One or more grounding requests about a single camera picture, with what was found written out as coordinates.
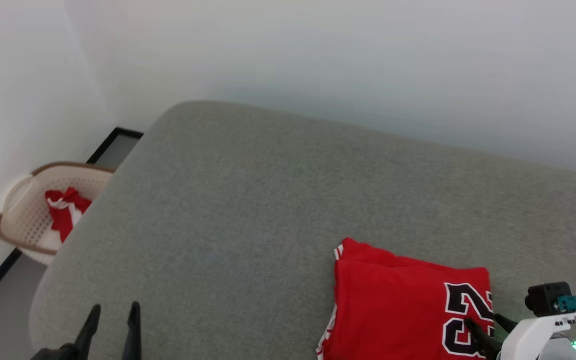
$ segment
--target gray floor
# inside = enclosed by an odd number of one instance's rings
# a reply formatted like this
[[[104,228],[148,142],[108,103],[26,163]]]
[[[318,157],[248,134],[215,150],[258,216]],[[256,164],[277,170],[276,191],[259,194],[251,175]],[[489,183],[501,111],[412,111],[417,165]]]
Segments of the gray floor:
[[[116,169],[135,144],[137,139],[119,135],[96,164]],[[0,360],[29,360],[35,354],[30,345],[28,314],[45,270],[44,265],[22,255],[1,280]]]

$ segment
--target gray bed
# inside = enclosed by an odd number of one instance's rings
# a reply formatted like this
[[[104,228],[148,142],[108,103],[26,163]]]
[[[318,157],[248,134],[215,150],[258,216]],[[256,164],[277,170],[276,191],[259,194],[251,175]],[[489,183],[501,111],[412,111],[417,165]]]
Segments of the gray bed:
[[[576,293],[576,173],[283,112],[179,104],[48,267],[32,342],[74,341],[99,303],[90,358],[119,359],[139,301],[145,359],[314,359],[344,237],[486,267],[494,310],[523,319],[531,285],[567,281]]]

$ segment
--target beige laundry basket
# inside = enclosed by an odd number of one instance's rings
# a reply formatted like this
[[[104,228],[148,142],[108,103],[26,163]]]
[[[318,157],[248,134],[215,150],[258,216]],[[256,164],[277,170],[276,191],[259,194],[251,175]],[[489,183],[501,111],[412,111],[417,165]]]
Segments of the beige laundry basket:
[[[31,259],[50,264],[62,246],[60,234],[52,230],[53,219],[46,205],[48,190],[74,187],[84,198],[94,200],[103,191],[114,170],[79,162],[52,162],[32,171],[7,193],[0,207],[0,238]]]

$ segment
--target red jersey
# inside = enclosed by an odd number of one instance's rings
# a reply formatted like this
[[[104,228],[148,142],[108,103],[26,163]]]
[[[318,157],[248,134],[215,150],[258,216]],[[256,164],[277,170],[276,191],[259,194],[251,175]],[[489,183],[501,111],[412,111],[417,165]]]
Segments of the red jersey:
[[[324,360],[485,358],[464,319],[492,335],[485,268],[454,269],[346,238],[334,249],[335,308],[317,355]]]

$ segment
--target black baseboard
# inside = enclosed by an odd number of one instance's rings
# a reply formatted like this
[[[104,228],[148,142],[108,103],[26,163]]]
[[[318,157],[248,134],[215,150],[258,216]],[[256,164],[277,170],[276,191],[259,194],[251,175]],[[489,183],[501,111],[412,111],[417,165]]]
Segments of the black baseboard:
[[[141,139],[142,136],[144,136],[144,133],[134,130],[122,129],[121,127],[115,127],[114,130],[110,132],[110,135],[108,135],[108,137],[105,138],[105,140],[101,143],[101,145],[99,145],[97,150],[94,151],[92,156],[90,156],[90,158],[86,161],[86,164],[96,163],[99,160],[99,158],[101,158],[101,156],[104,154],[104,152],[108,150],[110,144],[112,144],[113,141],[115,141],[115,139],[117,139],[119,135],[135,139]],[[0,281],[2,281],[4,276],[6,276],[10,268],[12,268],[12,266],[15,264],[15,262],[19,259],[21,255],[22,252],[19,251],[18,248],[12,250],[12,252],[10,253],[10,255],[8,255],[6,260],[4,260],[4,262],[0,265]]]
[[[115,141],[115,139],[117,139],[117,137],[119,135],[123,135],[124,137],[141,139],[142,136],[144,136],[144,133],[139,132],[139,131],[124,129],[121,127],[115,127],[114,130],[112,130],[112,132],[110,132],[110,135],[108,135],[108,137],[106,137],[105,140],[101,143],[101,145],[99,145],[99,147],[96,148],[96,150],[94,151],[92,156],[90,156],[90,158],[86,161],[86,164],[96,163],[99,160],[99,158],[101,158],[101,156],[104,154],[104,152],[106,152],[106,150],[108,150],[110,144],[112,144],[113,141]]]

